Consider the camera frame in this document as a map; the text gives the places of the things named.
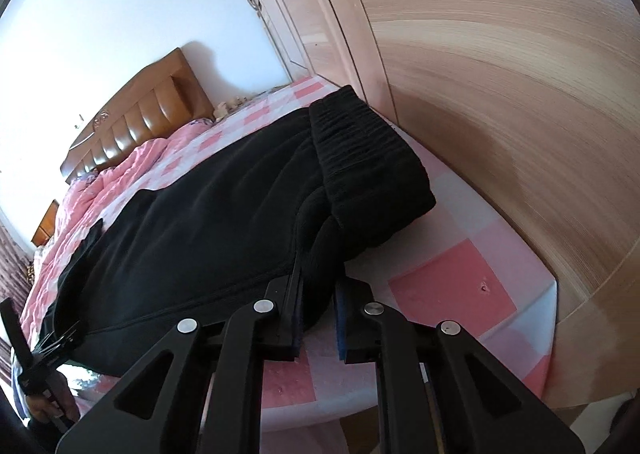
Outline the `person's left hand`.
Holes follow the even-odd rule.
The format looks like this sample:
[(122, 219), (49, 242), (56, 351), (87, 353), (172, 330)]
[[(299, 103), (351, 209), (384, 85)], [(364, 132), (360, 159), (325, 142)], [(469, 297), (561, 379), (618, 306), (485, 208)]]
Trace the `person's left hand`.
[(55, 372), (53, 377), (56, 380), (55, 385), (58, 387), (58, 395), (55, 396), (56, 403), (44, 394), (26, 396), (29, 413), (37, 422), (44, 424), (50, 422), (52, 418), (61, 418), (62, 416), (66, 416), (72, 422), (78, 422), (80, 411), (66, 377), (60, 372)]

